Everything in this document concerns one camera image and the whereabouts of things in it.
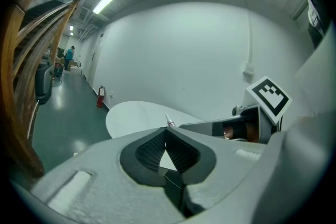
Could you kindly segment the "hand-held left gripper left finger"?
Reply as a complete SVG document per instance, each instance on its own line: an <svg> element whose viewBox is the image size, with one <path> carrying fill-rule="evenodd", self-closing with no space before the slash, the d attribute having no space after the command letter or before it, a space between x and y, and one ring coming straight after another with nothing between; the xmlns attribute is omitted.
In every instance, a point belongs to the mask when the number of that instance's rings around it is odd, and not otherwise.
<svg viewBox="0 0 336 224"><path fill-rule="evenodd" d="M162 187L139 185L120 154L146 130L87 147L43 176L31 193L59 217L77 223L179 223L185 217Z"/></svg>

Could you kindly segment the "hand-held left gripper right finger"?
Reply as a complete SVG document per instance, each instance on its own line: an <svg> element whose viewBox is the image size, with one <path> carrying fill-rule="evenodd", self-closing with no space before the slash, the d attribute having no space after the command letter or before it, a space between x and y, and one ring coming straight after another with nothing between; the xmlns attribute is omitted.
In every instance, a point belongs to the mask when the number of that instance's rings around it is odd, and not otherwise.
<svg viewBox="0 0 336 224"><path fill-rule="evenodd" d="M182 183L179 210L186 217L230 194L260 160L265 145L168 130L166 151Z"/></svg>

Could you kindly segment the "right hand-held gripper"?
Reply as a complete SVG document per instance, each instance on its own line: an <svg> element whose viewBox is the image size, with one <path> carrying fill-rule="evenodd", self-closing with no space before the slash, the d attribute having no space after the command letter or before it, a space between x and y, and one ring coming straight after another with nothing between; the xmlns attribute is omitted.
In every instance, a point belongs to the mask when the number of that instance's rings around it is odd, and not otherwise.
<svg viewBox="0 0 336 224"><path fill-rule="evenodd" d="M271 136L281 130L282 118L291 103L291 97L265 76L245 89L243 102L232 109L232 117L214 123L206 121L182 124L179 128L208 136L224 137L224 127L250 123L258 127L257 143L267 144Z"/></svg>

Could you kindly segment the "person's right hand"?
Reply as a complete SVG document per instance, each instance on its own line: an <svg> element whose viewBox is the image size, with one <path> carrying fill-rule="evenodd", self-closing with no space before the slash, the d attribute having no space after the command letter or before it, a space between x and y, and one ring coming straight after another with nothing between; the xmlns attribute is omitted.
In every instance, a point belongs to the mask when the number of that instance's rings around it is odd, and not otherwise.
<svg viewBox="0 0 336 224"><path fill-rule="evenodd" d="M229 140L245 140L257 143L259 141L259 130L256 125L250 123L238 123L233 126L226 126L223 129L224 138Z"/></svg>

